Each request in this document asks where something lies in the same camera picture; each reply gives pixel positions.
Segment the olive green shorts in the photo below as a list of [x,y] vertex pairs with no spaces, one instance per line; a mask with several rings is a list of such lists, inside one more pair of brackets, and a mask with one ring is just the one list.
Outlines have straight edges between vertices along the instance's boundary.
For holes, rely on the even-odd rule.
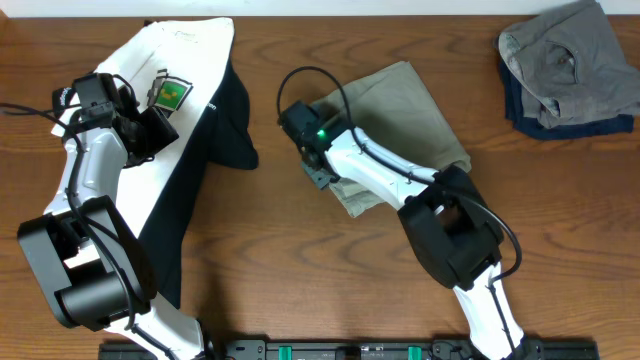
[[397,62],[343,89],[354,124],[379,145],[423,167],[471,171],[470,155],[410,63]]

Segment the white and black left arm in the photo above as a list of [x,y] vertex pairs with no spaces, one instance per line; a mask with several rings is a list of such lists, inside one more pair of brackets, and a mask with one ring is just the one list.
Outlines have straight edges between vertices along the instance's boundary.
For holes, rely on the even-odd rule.
[[63,326],[122,335],[158,359],[206,359],[201,323],[159,293],[147,253],[115,204],[121,171],[177,137],[157,107],[76,111],[64,126],[59,192],[17,238]]

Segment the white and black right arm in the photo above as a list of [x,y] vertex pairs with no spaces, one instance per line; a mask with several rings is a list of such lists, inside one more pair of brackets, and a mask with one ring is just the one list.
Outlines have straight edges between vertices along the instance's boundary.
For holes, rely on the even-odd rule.
[[515,235],[464,171],[413,164],[360,128],[308,130],[294,143],[307,165],[364,186],[396,210],[420,265],[454,291],[471,343],[485,358],[523,358],[524,332],[502,284],[514,271],[502,268],[499,250]]

